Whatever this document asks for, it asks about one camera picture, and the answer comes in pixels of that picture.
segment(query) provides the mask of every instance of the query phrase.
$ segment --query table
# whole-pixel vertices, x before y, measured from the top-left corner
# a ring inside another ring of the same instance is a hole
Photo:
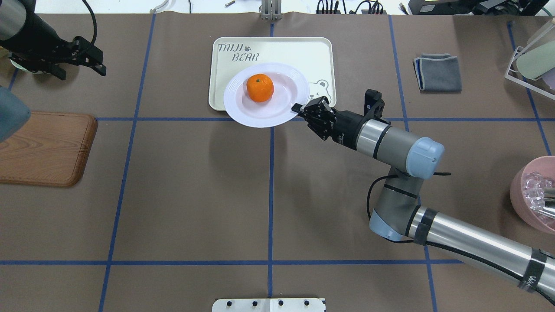
[[[89,18],[44,16],[63,38],[90,36]],[[337,109],[362,113],[364,91],[377,89],[395,126],[445,145],[439,170],[453,176],[424,184],[425,205],[554,251],[553,236],[516,215],[508,190],[555,146],[555,105],[503,78],[511,36],[523,44],[545,19],[97,19],[106,77],[70,66],[65,82],[0,75],[33,110],[92,113],[99,122],[75,187],[0,185],[3,311],[209,311],[216,298],[268,295],[326,298],[329,311],[551,311],[516,283],[372,233],[366,192],[387,166],[320,141],[304,122],[247,128],[208,105],[217,38],[326,37]],[[460,94],[420,93],[412,59],[422,52],[459,56]]]

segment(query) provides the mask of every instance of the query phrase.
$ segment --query wooden cutting board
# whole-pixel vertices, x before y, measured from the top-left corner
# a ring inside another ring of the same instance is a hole
[[[19,131],[0,142],[0,183],[75,185],[97,126],[91,115],[32,112]]]

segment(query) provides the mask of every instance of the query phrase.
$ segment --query gray cloth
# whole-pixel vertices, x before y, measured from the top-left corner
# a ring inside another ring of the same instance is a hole
[[[458,58],[450,54],[426,54],[414,59],[418,87],[422,91],[462,91]]]
[[[0,87],[0,142],[21,128],[31,111],[8,89]]]

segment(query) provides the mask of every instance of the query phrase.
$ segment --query metal clamp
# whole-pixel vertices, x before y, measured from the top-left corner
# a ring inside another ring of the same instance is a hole
[[[260,18],[265,21],[278,21],[283,17],[283,14],[281,14],[281,0],[262,0],[259,11]]]

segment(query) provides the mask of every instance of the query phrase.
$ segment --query black tape band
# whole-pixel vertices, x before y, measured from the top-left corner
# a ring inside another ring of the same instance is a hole
[[[412,211],[411,218],[408,220],[407,228],[405,229],[405,236],[408,237],[408,233],[411,230],[412,221],[415,219],[415,215],[420,209],[420,205],[416,205],[415,209]]]
[[[546,267],[546,261],[547,256],[539,249],[533,248],[528,267],[526,267],[526,271],[518,287],[529,293],[536,291],[539,279],[542,277],[543,269]]]
[[[377,159],[378,157],[378,149],[380,148],[381,141],[384,139],[384,136],[389,130],[389,128],[391,128],[391,125],[388,125],[387,127],[385,127],[384,131],[382,131],[382,133],[380,134],[380,137],[378,138],[378,141],[376,142],[376,147],[374,147],[374,154],[372,155],[374,159]]]
[[[416,228],[414,241],[418,245],[426,245],[426,241],[428,240],[428,233],[430,232],[430,228],[432,227],[433,219],[436,217],[437,211],[432,209],[426,209],[424,215],[422,216],[422,220],[418,224]]]
[[[405,195],[405,196],[412,197],[412,198],[414,198],[414,199],[417,199],[417,198],[418,198],[418,195],[416,195],[416,194],[409,193],[409,192],[407,192],[407,191],[405,191],[405,190],[402,190],[402,189],[400,189],[400,188],[392,187],[392,186],[389,185],[389,184],[384,184],[384,188],[390,189],[390,190],[394,190],[394,191],[396,191],[397,193],[401,193],[401,194],[403,194],[403,195]]]

